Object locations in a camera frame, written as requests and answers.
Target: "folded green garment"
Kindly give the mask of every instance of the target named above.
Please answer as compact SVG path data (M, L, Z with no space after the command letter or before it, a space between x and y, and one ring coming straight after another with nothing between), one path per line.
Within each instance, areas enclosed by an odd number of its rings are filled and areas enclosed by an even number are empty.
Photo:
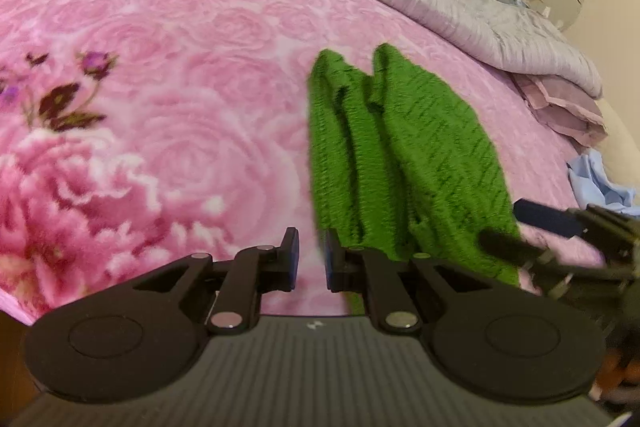
M480 230L518 227L473 109L389 44L373 62L368 76L324 50L309 77L318 227L394 260L426 252L517 284L513 267L478 247Z

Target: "ribbed gray surface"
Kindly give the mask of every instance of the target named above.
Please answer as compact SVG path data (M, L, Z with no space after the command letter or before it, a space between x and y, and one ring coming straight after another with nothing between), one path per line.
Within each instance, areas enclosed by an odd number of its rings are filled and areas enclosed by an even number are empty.
M320 322L263 317L250 333L210 341L196 367L158 393L97 406L41 396L11 426L604 427L610 421L583 397L544 407L477 397L444 378L414 339L382 335L366 317Z

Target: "light blue cloth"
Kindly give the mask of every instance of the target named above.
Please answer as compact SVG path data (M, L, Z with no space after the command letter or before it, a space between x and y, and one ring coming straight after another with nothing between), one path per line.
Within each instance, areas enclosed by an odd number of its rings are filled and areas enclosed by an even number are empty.
M569 180L580 208L587 204L604 206L626 216L640 217L640 206L634 206L636 190L611 183L602 165L602 155L595 149L569 162Z

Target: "brown floor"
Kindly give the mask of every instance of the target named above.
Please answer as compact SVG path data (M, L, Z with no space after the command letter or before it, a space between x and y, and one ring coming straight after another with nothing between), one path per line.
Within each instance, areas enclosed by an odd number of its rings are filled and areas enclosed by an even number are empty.
M0 312L0 424L14 416L35 396L20 344L27 327Z

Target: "green knitted cloth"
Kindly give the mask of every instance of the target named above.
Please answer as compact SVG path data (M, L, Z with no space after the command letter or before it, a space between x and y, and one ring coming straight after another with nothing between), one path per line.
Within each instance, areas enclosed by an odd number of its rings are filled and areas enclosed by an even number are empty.
M426 252L517 284L478 232L518 228L494 147L469 105L389 44L368 76L330 50L309 77L320 229L395 260Z

